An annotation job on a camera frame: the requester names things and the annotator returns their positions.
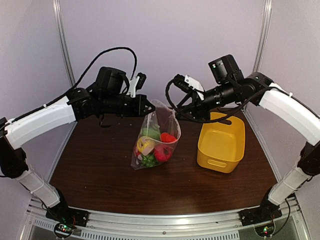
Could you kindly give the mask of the green toy apple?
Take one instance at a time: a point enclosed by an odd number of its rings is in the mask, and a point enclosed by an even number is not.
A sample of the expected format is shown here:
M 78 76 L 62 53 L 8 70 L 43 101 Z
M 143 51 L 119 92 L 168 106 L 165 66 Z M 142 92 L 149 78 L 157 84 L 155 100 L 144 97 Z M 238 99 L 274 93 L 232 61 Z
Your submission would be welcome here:
M 157 141 L 159 141 L 161 139 L 161 132 L 158 128 L 154 129 L 154 128 L 143 127 L 140 130 L 140 135 L 149 137 L 149 138 L 157 140 Z

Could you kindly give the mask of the clear zip top bag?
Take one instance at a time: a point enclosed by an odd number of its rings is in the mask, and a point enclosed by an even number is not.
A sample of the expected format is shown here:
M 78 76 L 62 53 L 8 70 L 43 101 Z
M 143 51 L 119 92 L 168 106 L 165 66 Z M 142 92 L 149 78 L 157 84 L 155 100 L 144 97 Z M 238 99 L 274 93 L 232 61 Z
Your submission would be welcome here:
M 151 101 L 151 103 L 156 107 L 155 111 L 144 117 L 141 128 L 139 130 L 137 140 L 136 140 L 135 145 L 133 147 L 133 153 L 132 153 L 132 158 L 131 158 L 131 167 L 134 170 L 141 170 L 141 169 L 150 168 L 150 167 L 144 167 L 141 164 L 143 154 L 141 154 L 137 149 L 137 141 L 140 137 L 142 137 L 140 135 L 140 131 L 142 128 L 159 129 L 160 134 L 161 133 L 169 133 L 169 134 L 175 136 L 177 138 L 177 141 L 172 142 L 172 143 L 162 142 L 161 140 L 155 140 L 155 139 L 152 139 L 149 137 L 155 143 L 154 149 L 158 145 L 169 147 L 172 150 L 172 156 L 173 156 L 173 153 L 174 153 L 176 146 L 177 146 L 177 144 L 180 140 L 180 137 L 181 137 L 181 127 L 180 127 L 179 121 L 176 119 L 175 111 L 170 109 L 169 107 L 167 107 L 164 103 L 162 103 L 159 100 L 154 99 Z M 154 155 L 154 149 L 148 155 L 151 155 L 151 154 Z M 166 162 L 158 162 L 157 161 L 157 165 L 154 167 L 157 167 L 157 166 L 159 166 L 163 163 L 166 163 Z

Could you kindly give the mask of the red toy pepper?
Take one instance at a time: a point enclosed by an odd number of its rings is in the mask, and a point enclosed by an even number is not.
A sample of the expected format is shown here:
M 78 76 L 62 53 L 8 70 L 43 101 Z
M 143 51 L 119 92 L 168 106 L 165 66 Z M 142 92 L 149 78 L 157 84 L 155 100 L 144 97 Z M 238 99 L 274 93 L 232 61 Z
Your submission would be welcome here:
M 171 135 L 167 132 L 163 132 L 160 134 L 160 140 L 163 143 L 174 143 L 175 141 L 177 141 L 177 138 L 174 135 Z

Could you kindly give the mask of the yellow toy lemon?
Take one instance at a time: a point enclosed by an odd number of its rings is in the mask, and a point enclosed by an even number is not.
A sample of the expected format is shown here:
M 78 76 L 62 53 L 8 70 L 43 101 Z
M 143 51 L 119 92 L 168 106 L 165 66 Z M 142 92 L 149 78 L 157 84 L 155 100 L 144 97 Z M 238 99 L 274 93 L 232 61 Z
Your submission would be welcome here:
M 147 156 L 148 154 L 150 154 L 154 147 L 155 147 L 155 142 L 147 137 L 147 136 L 141 136 L 138 140 L 137 140 L 137 150 L 144 156 Z

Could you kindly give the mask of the red toy apple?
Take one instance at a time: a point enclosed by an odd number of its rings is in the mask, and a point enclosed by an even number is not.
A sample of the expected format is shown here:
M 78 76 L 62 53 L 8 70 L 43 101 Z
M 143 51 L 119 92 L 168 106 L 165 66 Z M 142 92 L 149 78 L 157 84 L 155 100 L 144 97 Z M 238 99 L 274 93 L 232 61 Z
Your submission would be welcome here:
M 172 150 L 167 146 L 157 145 L 154 148 L 154 156 L 158 162 L 164 163 L 171 158 Z

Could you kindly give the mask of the green toy grapes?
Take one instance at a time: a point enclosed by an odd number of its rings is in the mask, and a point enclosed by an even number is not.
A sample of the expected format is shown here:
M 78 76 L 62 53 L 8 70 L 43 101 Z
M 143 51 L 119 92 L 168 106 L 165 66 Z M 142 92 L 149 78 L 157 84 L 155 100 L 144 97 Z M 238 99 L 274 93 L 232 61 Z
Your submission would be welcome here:
M 155 167 L 158 162 L 153 154 L 149 155 L 142 155 L 141 164 L 146 168 L 152 168 Z

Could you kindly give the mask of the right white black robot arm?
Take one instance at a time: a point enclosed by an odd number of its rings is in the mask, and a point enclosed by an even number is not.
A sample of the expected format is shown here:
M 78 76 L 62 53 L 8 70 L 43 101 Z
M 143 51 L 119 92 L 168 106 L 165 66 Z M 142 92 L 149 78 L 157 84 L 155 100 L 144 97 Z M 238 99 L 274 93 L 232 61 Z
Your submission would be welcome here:
M 209 62 L 208 66 L 218 84 L 215 88 L 204 90 L 199 81 L 188 75 L 177 74 L 171 81 L 186 93 L 173 107 L 185 119 L 212 123 L 210 110 L 238 103 L 228 113 L 230 117 L 252 103 L 280 117 L 306 139 L 297 164 L 266 192 L 260 205 L 239 213 L 243 225 L 278 218 L 282 215 L 280 204 L 320 173 L 320 116 L 264 74 L 254 72 L 244 77 L 231 54 Z

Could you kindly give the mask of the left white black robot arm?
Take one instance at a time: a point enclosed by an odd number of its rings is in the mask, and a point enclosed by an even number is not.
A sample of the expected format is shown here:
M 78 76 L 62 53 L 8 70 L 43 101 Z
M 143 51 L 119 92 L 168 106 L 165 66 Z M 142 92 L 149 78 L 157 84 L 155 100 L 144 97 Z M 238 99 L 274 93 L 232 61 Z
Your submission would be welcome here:
M 57 221 L 67 223 L 73 219 L 63 194 L 27 164 L 22 146 L 50 130 L 91 116 L 100 122 L 106 114 L 121 118 L 146 116 L 155 110 L 146 95 L 137 94 L 146 79 L 143 73 L 128 79 L 122 70 L 101 67 L 95 82 L 87 88 L 70 89 L 53 103 L 25 116 L 1 118 L 0 170 L 4 177 L 17 180 L 38 197 Z

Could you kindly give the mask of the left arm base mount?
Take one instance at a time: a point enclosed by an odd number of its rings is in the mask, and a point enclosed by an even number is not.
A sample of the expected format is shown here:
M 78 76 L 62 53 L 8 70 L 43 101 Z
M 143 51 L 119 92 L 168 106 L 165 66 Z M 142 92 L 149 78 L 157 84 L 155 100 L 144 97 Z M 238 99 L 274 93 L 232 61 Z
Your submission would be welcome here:
M 89 212 L 86 210 L 69 207 L 62 192 L 59 189 L 57 192 L 59 196 L 59 203 L 53 207 L 48 207 L 45 217 L 69 226 L 86 227 L 89 218 Z

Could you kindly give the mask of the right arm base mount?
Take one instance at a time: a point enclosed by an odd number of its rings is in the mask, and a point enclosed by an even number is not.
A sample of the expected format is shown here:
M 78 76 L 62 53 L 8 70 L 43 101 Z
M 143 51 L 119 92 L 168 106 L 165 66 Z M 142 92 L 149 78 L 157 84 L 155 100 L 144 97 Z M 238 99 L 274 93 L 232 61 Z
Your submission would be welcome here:
M 246 208 L 238 212 L 242 226 L 268 222 L 282 216 L 279 205 L 275 205 L 268 200 L 270 191 L 271 189 L 265 193 L 259 206 Z

